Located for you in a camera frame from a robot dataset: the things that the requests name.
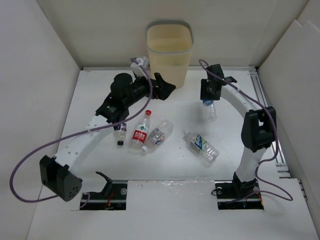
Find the blue label water bottle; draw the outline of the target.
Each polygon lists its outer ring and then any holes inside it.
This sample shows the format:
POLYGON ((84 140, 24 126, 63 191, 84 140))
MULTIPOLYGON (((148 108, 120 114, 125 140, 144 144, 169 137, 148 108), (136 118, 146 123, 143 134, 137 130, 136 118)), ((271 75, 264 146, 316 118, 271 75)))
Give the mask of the blue label water bottle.
POLYGON ((202 100, 203 114, 206 120, 214 122, 217 120, 217 111, 214 100, 202 100))

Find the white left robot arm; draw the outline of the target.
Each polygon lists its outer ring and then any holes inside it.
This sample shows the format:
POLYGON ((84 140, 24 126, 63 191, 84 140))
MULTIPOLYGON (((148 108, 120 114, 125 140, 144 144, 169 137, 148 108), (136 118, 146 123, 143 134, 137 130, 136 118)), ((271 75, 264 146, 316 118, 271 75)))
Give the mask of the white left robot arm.
POLYGON ((74 136, 67 147, 54 156, 45 155, 39 161, 42 184, 65 202, 71 201, 82 188, 82 179, 76 176, 77 169, 93 149, 116 129, 116 123, 128 117, 129 107, 144 97, 164 101, 175 88, 160 73, 151 80, 145 76, 117 74, 110 85, 110 93, 84 132, 74 136))

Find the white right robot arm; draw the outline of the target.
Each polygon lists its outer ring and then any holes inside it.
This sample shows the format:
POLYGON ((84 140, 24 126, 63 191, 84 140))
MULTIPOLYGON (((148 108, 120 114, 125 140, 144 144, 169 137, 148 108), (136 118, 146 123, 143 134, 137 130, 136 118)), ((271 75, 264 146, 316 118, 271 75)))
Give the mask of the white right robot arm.
POLYGON ((248 198, 258 192, 258 168, 266 150, 278 137, 276 110, 247 96, 234 85, 236 82, 231 76, 224 80, 211 76, 200 82, 200 100, 214 102, 223 98, 243 117, 243 153, 233 179, 227 185, 231 199, 248 198))

